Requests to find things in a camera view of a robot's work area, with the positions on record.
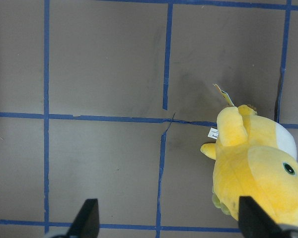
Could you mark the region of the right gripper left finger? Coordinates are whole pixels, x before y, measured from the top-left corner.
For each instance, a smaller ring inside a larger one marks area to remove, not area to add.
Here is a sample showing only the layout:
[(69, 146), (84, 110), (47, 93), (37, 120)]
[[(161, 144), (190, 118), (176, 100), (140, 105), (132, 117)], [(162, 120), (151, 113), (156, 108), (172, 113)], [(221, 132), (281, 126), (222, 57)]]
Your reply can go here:
[(100, 230), (98, 199), (87, 199), (67, 231), (68, 238), (97, 238)]

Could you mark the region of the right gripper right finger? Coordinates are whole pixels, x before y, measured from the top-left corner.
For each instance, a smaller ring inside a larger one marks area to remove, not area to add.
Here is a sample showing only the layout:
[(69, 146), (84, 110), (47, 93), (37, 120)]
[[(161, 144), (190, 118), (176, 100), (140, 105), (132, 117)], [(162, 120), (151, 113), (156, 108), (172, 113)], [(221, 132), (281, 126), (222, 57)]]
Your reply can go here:
[(283, 238), (283, 231), (250, 196), (239, 198), (238, 227), (244, 238)]

